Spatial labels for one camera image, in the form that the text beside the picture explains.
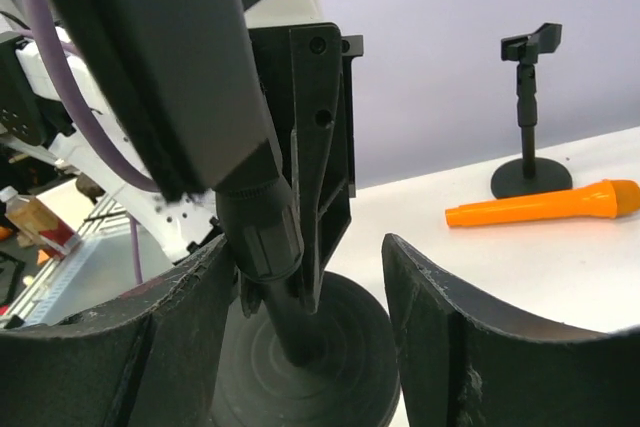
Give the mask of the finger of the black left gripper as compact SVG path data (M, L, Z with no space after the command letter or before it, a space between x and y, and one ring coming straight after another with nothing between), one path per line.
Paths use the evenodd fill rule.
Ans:
M360 35L330 22L249 32L304 241L293 280L303 309L318 309L324 270L351 222L356 194L352 62Z

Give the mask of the orange microphone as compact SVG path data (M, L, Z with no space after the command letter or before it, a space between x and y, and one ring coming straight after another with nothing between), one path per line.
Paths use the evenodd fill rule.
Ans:
M479 227L565 218L616 219L639 211L639 185L603 180L542 194L465 204L445 210L449 227Z

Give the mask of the black microphone stand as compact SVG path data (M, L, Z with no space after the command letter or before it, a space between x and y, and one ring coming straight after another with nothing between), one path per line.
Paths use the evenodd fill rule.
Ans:
M326 22L251 28L266 0L23 0L71 114L57 14L169 202L212 191L207 245L117 323L108 426L386 426L388 314L327 263L350 220L347 57Z
M552 54L558 49L561 39L560 24L544 23L532 33L501 40L501 60L516 64L516 108L521 156L504 163L493 173L490 188L497 199L549 193L573 187L572 176L564 165L536 154L536 65L540 56Z

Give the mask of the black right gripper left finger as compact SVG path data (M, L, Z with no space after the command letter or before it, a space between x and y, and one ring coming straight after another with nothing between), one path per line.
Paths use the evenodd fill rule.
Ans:
M206 425L234 270L219 236L53 326L3 330L2 425Z

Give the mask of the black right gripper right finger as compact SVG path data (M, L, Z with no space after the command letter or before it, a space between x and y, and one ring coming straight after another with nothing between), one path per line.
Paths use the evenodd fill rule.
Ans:
M639 332L555 322L442 269L400 236L384 287L413 426L635 426Z

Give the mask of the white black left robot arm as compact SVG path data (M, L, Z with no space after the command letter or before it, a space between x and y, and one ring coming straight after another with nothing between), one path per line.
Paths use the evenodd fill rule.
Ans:
M354 193L360 37L319 0L16 0L17 132L104 183L180 260L230 240L248 311L316 313Z

